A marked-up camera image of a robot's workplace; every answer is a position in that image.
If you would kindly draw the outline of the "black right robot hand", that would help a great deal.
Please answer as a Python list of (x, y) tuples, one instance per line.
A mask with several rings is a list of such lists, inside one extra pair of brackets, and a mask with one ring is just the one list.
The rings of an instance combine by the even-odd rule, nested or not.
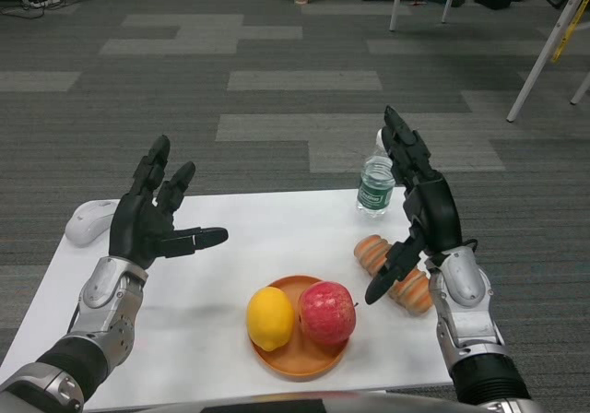
[(386, 253), (383, 266), (366, 290), (368, 304), (381, 299), (395, 282), (404, 280), (422, 253), (432, 256), (463, 243), (451, 189), (430, 165), (431, 153), (419, 132), (410, 129), (391, 106), (385, 108), (383, 118), (383, 146), (393, 162), (395, 182), (405, 188), (403, 209), (410, 228), (407, 239), (395, 242)]

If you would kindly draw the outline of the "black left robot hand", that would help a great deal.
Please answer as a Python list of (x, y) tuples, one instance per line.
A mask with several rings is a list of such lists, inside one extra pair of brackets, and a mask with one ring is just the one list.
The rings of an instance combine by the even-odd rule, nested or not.
[(186, 162), (166, 181), (170, 149), (167, 136), (154, 141), (138, 163), (130, 190), (119, 201), (110, 228), (109, 255), (144, 270), (159, 257), (191, 255), (229, 238), (228, 231), (220, 227), (174, 228), (174, 213), (194, 178), (195, 165)]

